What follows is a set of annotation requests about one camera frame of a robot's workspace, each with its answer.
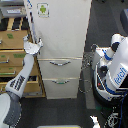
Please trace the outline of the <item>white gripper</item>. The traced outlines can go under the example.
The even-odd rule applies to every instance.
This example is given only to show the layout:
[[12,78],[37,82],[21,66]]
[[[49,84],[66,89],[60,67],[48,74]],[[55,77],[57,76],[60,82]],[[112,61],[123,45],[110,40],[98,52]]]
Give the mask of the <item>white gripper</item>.
[[39,38],[37,44],[29,43],[29,35],[23,37],[24,49],[27,54],[35,55],[39,52],[40,47],[43,47],[42,39]]

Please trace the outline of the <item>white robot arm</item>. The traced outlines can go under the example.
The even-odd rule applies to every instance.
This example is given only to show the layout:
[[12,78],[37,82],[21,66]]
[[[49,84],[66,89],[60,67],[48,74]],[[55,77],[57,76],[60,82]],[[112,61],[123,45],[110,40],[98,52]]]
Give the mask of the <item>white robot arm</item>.
[[37,44],[28,41],[29,36],[24,36],[23,59],[24,66],[18,75],[10,80],[5,87],[5,93],[0,94],[0,128],[15,128],[21,118],[21,104],[26,83],[34,65],[34,56],[43,47],[42,40]]

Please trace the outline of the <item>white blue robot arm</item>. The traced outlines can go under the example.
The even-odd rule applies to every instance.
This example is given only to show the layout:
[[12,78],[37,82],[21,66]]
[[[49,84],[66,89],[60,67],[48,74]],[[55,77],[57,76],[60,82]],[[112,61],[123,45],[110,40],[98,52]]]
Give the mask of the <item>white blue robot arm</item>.
[[114,34],[109,47],[97,47],[92,70],[97,100],[105,105],[118,105],[128,92],[128,37]]

